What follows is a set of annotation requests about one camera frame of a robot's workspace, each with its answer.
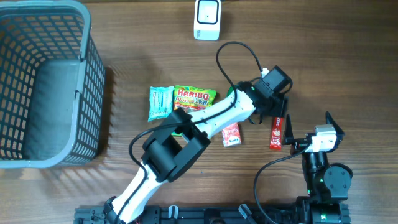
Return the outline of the small red white box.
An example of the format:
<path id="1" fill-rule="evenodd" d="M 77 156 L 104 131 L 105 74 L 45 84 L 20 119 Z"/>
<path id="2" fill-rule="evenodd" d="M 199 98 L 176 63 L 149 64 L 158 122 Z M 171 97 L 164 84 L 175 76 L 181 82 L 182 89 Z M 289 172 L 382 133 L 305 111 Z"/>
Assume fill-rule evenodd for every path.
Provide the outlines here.
<path id="1" fill-rule="evenodd" d="M 242 143 L 239 125 L 233 123 L 222 130 L 224 147 L 231 147 Z"/>

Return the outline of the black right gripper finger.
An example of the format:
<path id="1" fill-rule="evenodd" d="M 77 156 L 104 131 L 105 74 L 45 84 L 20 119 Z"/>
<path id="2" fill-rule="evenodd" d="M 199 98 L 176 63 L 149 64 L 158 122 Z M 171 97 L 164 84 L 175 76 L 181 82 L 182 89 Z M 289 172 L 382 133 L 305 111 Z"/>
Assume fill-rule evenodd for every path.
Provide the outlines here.
<path id="1" fill-rule="evenodd" d="M 331 116 L 329 111 L 325 112 L 325 120 L 326 120 L 326 124 L 331 124 L 334 127 L 334 129 L 335 129 L 335 131 L 337 133 L 341 133 L 342 132 L 342 129 L 335 122 L 335 120 L 333 119 L 333 117 Z"/>
<path id="2" fill-rule="evenodd" d="M 285 130 L 284 130 L 283 140 L 293 140 L 293 139 L 294 135 L 292 130 L 292 122 L 290 115 L 288 114 L 285 118 Z"/>

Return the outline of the teal tissue packet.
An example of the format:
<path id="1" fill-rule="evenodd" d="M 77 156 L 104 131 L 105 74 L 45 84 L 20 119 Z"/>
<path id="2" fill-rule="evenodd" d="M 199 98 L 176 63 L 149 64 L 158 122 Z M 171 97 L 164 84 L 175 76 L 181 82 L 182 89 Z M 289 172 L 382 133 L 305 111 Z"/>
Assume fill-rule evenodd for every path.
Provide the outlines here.
<path id="1" fill-rule="evenodd" d="M 174 87 L 150 87 L 148 122 L 166 118 L 173 110 Z"/>

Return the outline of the green lidded white jar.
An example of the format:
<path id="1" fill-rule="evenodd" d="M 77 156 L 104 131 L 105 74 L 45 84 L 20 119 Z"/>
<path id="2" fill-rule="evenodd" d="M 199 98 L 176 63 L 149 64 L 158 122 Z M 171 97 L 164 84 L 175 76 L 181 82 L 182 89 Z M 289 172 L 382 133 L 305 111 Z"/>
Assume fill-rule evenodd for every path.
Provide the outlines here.
<path id="1" fill-rule="evenodd" d="M 227 92 L 226 96 L 229 96 L 230 94 L 232 94 L 232 92 L 233 92 L 233 87 L 230 87 L 228 89 L 228 92 Z"/>

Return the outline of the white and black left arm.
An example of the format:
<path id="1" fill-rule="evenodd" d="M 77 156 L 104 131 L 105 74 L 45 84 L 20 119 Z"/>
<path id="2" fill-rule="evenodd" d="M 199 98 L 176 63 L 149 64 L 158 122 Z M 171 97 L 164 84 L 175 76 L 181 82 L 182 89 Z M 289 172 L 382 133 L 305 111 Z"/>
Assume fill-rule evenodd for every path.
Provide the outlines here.
<path id="1" fill-rule="evenodd" d="M 288 100 L 285 94 L 292 86 L 292 79 L 275 66 L 269 72 L 263 71 L 256 82 L 233 85 L 232 93 L 213 106 L 191 113 L 179 108 L 160 126 L 148 129 L 135 178 L 120 196 L 104 205 L 107 221 L 133 222 L 160 186 L 175 181 L 191 168 L 210 145 L 210 139 L 227 126 L 249 119 L 252 114 L 284 116 Z"/>

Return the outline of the grey plastic shopping basket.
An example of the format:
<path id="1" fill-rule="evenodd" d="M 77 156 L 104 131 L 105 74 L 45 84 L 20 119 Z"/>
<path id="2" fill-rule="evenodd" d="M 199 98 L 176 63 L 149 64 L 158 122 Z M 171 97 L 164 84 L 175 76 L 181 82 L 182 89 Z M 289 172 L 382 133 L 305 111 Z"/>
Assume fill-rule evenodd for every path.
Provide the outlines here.
<path id="1" fill-rule="evenodd" d="M 81 166 L 98 152 L 105 67 L 77 1 L 1 3 L 1 168 Z"/>

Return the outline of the Haribo gummy candy bag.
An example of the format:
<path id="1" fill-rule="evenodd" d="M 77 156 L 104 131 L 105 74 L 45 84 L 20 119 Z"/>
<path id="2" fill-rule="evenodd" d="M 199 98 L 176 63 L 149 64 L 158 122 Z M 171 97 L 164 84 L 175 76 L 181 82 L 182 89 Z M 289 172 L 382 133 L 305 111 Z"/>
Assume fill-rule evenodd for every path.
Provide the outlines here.
<path id="1" fill-rule="evenodd" d="M 174 110 L 181 108 L 191 113 L 210 107 L 216 97 L 216 90 L 202 89 L 194 86 L 175 85 Z"/>

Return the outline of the white barcode scanner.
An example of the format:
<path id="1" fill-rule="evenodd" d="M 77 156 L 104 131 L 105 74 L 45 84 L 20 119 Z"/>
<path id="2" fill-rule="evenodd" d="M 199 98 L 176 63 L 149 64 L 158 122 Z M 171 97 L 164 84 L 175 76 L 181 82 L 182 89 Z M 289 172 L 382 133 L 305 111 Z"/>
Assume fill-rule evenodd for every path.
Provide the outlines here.
<path id="1" fill-rule="evenodd" d="M 220 37 L 221 1 L 196 0 L 193 36 L 196 40 L 216 41 Z"/>

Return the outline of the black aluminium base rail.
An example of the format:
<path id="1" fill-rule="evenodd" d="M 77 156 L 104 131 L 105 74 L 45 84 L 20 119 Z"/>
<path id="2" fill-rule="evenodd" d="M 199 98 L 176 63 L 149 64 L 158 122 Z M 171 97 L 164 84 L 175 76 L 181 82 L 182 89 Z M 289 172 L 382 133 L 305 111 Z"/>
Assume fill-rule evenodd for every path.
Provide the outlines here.
<path id="1" fill-rule="evenodd" d="M 350 224 L 348 206 L 310 205 L 303 208 L 298 205 L 281 205 L 279 208 L 265 207 L 267 215 L 277 223 L 342 223 Z M 142 224 L 168 223 L 268 223 L 268 219 L 258 207 L 245 204 L 233 207 L 160 207 L 149 205 L 133 221 Z"/>

